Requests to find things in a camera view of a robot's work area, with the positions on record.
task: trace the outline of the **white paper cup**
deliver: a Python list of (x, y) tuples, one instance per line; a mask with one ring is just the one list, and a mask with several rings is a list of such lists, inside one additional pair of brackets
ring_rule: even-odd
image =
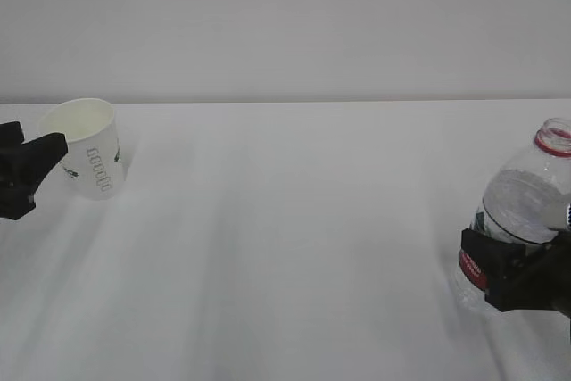
[(125, 180), (113, 106), (98, 98), (80, 98), (55, 106), (39, 122), (40, 134), (63, 133), (68, 154), (61, 161), (80, 194), (103, 200)]

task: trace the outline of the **plastic bottle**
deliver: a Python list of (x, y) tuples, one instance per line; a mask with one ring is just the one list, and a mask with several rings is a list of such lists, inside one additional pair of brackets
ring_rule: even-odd
[[(533, 144), (517, 153), (490, 181), (470, 227), (496, 240), (520, 243), (528, 253), (557, 234), (541, 222), (542, 209), (571, 193), (571, 120), (550, 119)], [(452, 276), (460, 304), (498, 312), (484, 300), (486, 278), (462, 250)]]

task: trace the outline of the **bottle neck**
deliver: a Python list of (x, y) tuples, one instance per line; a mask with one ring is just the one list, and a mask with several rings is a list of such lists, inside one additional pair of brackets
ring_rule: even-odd
[(571, 158), (571, 121), (546, 120), (535, 134), (535, 145), (549, 155)]

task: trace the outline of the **table surface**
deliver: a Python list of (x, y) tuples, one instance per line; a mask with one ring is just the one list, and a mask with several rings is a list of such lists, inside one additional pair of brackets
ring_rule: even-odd
[[(47, 105), (0, 106), (28, 138)], [(0, 379), (568, 380), (568, 320), (454, 302), (492, 174), (571, 100), (117, 106), (124, 188), (54, 169), (0, 236)]]

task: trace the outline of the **cup rim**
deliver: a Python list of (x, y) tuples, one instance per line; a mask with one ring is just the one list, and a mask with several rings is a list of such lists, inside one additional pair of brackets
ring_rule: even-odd
[(46, 122), (46, 120), (52, 115), (54, 114), (54, 112), (56, 112), (58, 109), (61, 109), (63, 106), (66, 106), (68, 104), (78, 104), (78, 103), (84, 103), (84, 102), (98, 102), (98, 103), (102, 103), (105, 104), (107, 107), (109, 107), (111, 109), (111, 117), (109, 118), (109, 120), (107, 122), (105, 122), (104, 125), (102, 125), (96, 132), (91, 133), (87, 136), (83, 136), (83, 137), (78, 137), (78, 138), (72, 138), (72, 139), (68, 139), (67, 136), (65, 136), (65, 141), (67, 142), (68, 145), (72, 144), (72, 143), (77, 143), (77, 142), (81, 142), (83, 140), (87, 140), (91, 137), (97, 136), (99, 133), (101, 133), (103, 130), (109, 128), (109, 126), (111, 126), (111, 124), (115, 121), (115, 109), (113, 108), (113, 105), (111, 103), (109, 103), (107, 100), (103, 100), (101, 98), (96, 98), (96, 97), (87, 97), (87, 98), (74, 98), (73, 100), (68, 100), (67, 102), (63, 102), (63, 103), (59, 103), (56, 106), (52, 107), (49, 111), (47, 111), (46, 113), (44, 113), (44, 115), (39, 119), (38, 121), (38, 131), (40, 135), (44, 135), (44, 134), (49, 134), (49, 133), (56, 133), (56, 132), (60, 132), (62, 134), (65, 135), (65, 133), (61, 132), (61, 131), (49, 131), (46, 132), (46, 130), (42, 129), (42, 125)]

